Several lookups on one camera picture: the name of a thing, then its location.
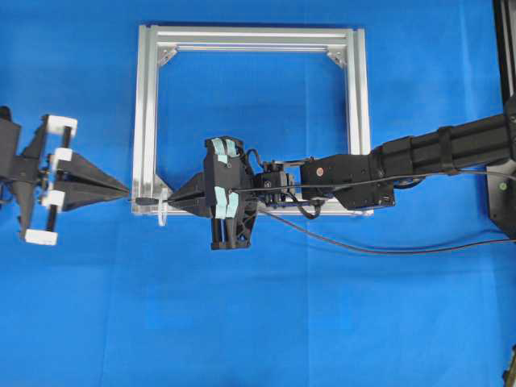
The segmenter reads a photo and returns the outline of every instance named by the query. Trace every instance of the black arm segment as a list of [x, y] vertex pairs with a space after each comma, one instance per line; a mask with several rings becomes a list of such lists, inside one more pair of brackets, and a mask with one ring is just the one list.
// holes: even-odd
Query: black arm segment
[[[389, 141], [369, 155], [335, 155], [301, 167], [302, 184], [346, 184], [457, 169], [516, 159], [516, 99], [504, 114]], [[393, 181], [347, 189], [304, 189], [303, 198], [333, 195], [349, 210], [394, 205]]]

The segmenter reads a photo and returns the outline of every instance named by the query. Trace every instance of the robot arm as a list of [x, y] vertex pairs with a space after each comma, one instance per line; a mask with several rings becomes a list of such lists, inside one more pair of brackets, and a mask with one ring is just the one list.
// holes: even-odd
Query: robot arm
[[[243, 142], [231, 137], [208, 139], [203, 172], [173, 193], [168, 203], [211, 219], [212, 249], [248, 248], [259, 203], [267, 207], [297, 206], [315, 218], [328, 198], [348, 210], [393, 206], [394, 189], [417, 185], [425, 176], [454, 175], [463, 168], [516, 159], [516, 99], [504, 114], [435, 132], [396, 139], [368, 155], [333, 155], [322, 159], [264, 162], [261, 173], [252, 171]], [[301, 169], [296, 184], [287, 168]], [[506, 176], [512, 187], [514, 177]], [[302, 200], [296, 196], [302, 190]], [[137, 198], [140, 205], [157, 200]], [[516, 204], [511, 199], [508, 205]], [[313, 206], [315, 214], [304, 210]], [[503, 230], [514, 237], [516, 227]]]

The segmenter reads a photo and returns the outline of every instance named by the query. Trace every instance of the black cable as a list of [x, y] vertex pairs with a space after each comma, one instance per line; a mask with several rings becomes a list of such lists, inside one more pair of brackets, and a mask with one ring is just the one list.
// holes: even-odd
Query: black cable
[[432, 248], [432, 249], [427, 249], [427, 250], [381, 250], [381, 248], [377, 248], [377, 249], [359, 248], [357, 246], [352, 246], [351, 244], [337, 242], [336, 240], [327, 238], [326, 236], [315, 234], [314, 232], [308, 231], [307, 229], [300, 227], [297, 224], [292, 223], [280, 216], [271, 214], [270, 212], [268, 212], [266, 210], [259, 209], [259, 211], [262, 214], [266, 214], [267, 216], [270, 216], [271, 218], [274, 218], [277, 221], [282, 222], [282, 223], [286, 224], [287, 226], [290, 226], [293, 229], [308, 235], [311, 238], [319, 239], [319, 240], [322, 240], [323, 242], [334, 244], [335, 246], [338, 246], [340, 248], [345, 248], [345, 249], [351, 250], [353, 252], [361, 252], [364, 254], [373, 254], [373, 255], [377, 255], [377, 256], [420, 256], [420, 255], [424, 255], [424, 254], [436, 254], [436, 253], [440, 253], [440, 252], [457, 252], [459, 250], [464, 250], [466, 248], [474, 248], [476, 246], [482, 246], [482, 245], [486, 245], [486, 244], [516, 242], [516, 239], [491, 239], [491, 240], [482, 240], [480, 242], [462, 244], [460, 246], [450, 246], [449, 248]]
[[[468, 175], [490, 175], [490, 176], [497, 176], [497, 177], [504, 177], [506, 179], [510, 179], [513, 181], [516, 181], [516, 177], [509, 175], [507, 173], [499, 173], [499, 172], [491, 172], [491, 171], [475, 171], [475, 170], [465, 170], [460, 169], [458, 171], [458, 174], [468, 174]], [[367, 181], [356, 181], [354, 183], [344, 183], [344, 184], [296, 184], [296, 185], [281, 185], [278, 187], [270, 187], [270, 188], [243, 188], [243, 189], [233, 189], [232, 192], [256, 192], [256, 191], [277, 191], [279, 189], [288, 189], [288, 188], [335, 188], [335, 189], [344, 189], [344, 188], [351, 188], [351, 187], [357, 187], [359, 185], [368, 185], [368, 184], [375, 184], [375, 183], [382, 183], [386, 181], [398, 181], [398, 180], [404, 180], [404, 179], [415, 179], [415, 178], [423, 178], [423, 177], [429, 177], [429, 176], [438, 176], [438, 175], [444, 175], [449, 176], [445, 172], [432, 172], [432, 173], [418, 173], [414, 175], [397, 175], [397, 176], [391, 176], [391, 177], [382, 177], [380, 179], [373, 179], [373, 180], [367, 180]]]
[[423, 180], [425, 180], [425, 178], [413, 179], [412, 181], [403, 181], [403, 182], [401, 182], [399, 184], [395, 184], [394, 188], [395, 189], [410, 189], [410, 188], [414, 188], [416, 185], [421, 184], [421, 182]]
[[10, 190], [9, 190], [9, 185], [8, 185], [6, 182], [4, 182], [4, 181], [0, 181], [0, 206], [2, 206], [2, 205], [4, 205], [4, 204], [9, 204], [9, 203], [11, 203], [11, 202], [12, 202], [12, 200], [13, 200], [13, 195], [12, 195], [12, 194], [11, 194], [11, 195], [10, 195], [10, 197], [9, 197], [9, 198], [7, 198], [7, 199], [4, 199], [4, 198], [3, 198], [3, 194], [4, 194], [4, 192], [5, 192], [6, 190], [7, 190], [8, 192], [10, 192]]
[[296, 195], [289, 192], [289, 196], [290, 198], [292, 198], [293, 202], [296, 203], [299, 212], [301, 212], [305, 218], [309, 220], [314, 220], [321, 214], [321, 208], [323, 207], [323, 203], [314, 203], [312, 206], [314, 206], [315, 213], [311, 214], [303, 208], [302, 204], [298, 201], [298, 198], [296, 198]]
[[258, 163], [258, 165], [263, 169], [264, 168], [264, 163], [261, 162], [261, 157], [260, 157], [260, 154], [258, 153], [258, 151], [254, 148], [252, 149], [249, 149], [248, 152], [246, 153], [246, 156], [249, 160], [249, 155], [250, 154], [253, 154], [255, 155], [255, 158], [256, 158], [256, 163]]

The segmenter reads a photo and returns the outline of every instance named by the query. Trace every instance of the blue tablecloth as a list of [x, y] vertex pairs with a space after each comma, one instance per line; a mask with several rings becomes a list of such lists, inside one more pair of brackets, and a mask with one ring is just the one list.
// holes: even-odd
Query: blue tablecloth
[[[490, 1], [3, 2], [0, 105], [22, 145], [42, 114], [76, 117], [74, 148], [130, 185], [138, 26], [161, 22], [364, 27], [373, 146], [501, 112]], [[177, 188], [212, 135], [265, 159], [341, 152], [342, 82], [325, 56], [177, 55], [160, 174]], [[483, 179], [436, 177], [371, 218], [293, 219], [360, 245], [466, 243], [500, 236], [485, 202]], [[45, 248], [18, 241], [16, 211], [0, 212], [1, 386], [496, 386], [516, 343], [514, 246], [362, 256], [260, 218], [251, 249], [211, 252], [205, 219], [159, 228], [120, 201], [59, 217]]]

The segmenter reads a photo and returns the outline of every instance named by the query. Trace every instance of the silver metal frame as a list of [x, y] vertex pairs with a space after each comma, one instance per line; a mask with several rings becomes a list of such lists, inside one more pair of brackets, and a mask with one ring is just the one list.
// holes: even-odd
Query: silver metal frame
[[[371, 150], [364, 30], [350, 28], [242, 28], [140, 26], [132, 198], [160, 198], [172, 190], [156, 174], [157, 90], [160, 67], [179, 51], [326, 53], [344, 71], [347, 140], [351, 154]], [[163, 215], [163, 207], [132, 205], [133, 214]], [[187, 214], [168, 206], [170, 215]], [[272, 211], [299, 214], [295, 207]], [[335, 199], [322, 214], [356, 215]]]

